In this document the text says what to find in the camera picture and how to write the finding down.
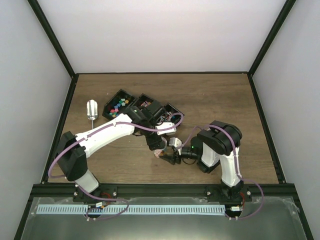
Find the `metal scoop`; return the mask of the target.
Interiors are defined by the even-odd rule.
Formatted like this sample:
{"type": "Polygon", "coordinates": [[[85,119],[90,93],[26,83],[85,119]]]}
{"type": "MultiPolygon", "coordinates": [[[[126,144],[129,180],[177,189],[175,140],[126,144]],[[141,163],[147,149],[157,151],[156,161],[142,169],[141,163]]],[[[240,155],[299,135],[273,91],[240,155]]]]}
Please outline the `metal scoop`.
{"type": "Polygon", "coordinates": [[[86,103],[86,116],[91,121],[91,127],[94,128],[94,121],[98,118],[98,103],[91,99],[86,103]]]}

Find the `clear glass jar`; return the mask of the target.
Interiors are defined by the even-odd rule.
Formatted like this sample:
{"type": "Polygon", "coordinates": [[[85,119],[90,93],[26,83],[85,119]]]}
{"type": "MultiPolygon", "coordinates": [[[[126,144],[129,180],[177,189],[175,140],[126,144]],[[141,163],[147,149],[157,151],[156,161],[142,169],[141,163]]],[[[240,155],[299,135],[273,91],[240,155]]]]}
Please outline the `clear glass jar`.
{"type": "Polygon", "coordinates": [[[158,158],[158,159],[161,158],[161,157],[165,157],[165,156],[168,155],[166,148],[164,148],[164,149],[155,149],[155,150],[153,151],[153,154],[154,154],[154,156],[155,156],[156,158],[158,158]]]}

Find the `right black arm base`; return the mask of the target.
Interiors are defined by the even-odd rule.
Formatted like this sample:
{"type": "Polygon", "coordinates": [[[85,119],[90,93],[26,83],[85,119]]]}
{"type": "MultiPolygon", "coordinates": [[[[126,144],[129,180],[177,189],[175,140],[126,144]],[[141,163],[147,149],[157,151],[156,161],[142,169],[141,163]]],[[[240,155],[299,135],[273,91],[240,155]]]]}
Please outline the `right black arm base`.
{"type": "Polygon", "coordinates": [[[251,202],[252,197],[247,194],[249,189],[243,182],[236,186],[229,187],[224,183],[210,184],[205,187],[204,193],[209,202],[219,202],[220,204],[240,204],[242,200],[251,202]]]}

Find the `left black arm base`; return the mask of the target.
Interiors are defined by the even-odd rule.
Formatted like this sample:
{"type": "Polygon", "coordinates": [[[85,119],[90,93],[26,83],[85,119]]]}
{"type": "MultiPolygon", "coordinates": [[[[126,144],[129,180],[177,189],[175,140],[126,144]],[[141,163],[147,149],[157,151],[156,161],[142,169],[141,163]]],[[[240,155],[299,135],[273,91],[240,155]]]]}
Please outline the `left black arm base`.
{"type": "Polygon", "coordinates": [[[108,201],[110,203],[115,203],[117,201],[115,196],[113,196],[112,194],[109,194],[106,190],[104,190],[100,186],[96,188],[93,192],[89,193],[90,195],[94,196],[94,198],[84,193],[83,189],[78,184],[75,184],[74,194],[75,195],[73,196],[73,200],[75,202],[88,202],[88,203],[101,202],[101,200],[97,198],[111,199],[108,201]]]}

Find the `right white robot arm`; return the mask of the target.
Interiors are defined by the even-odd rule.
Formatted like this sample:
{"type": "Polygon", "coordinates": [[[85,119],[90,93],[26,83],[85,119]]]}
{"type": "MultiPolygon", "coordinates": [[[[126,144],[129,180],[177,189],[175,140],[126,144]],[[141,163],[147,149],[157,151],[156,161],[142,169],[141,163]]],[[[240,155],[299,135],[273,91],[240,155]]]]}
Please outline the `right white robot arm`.
{"type": "Polygon", "coordinates": [[[221,193],[229,202],[240,196],[244,185],[239,167],[239,150],[243,135],[235,125],[215,120],[205,126],[185,145],[177,137],[169,139],[165,149],[154,155],[172,165],[185,159],[194,160],[203,173],[221,166],[221,193]]]}

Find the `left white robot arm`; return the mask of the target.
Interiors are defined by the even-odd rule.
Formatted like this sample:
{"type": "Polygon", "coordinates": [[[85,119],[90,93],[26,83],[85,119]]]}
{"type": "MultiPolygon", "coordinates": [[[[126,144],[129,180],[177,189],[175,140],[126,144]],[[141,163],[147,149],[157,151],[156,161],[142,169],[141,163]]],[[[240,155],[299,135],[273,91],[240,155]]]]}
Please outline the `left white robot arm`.
{"type": "Polygon", "coordinates": [[[130,106],[113,120],[94,129],[78,134],[65,132],[59,140],[48,176],[53,177],[52,169],[58,164],[64,178],[76,183],[89,201],[97,202],[102,196],[102,189],[100,182],[88,168],[88,158],[106,145],[136,132],[145,137],[151,151],[164,149],[165,139],[156,128],[162,114],[160,104],[156,107],[151,104],[147,107],[130,106]]]}

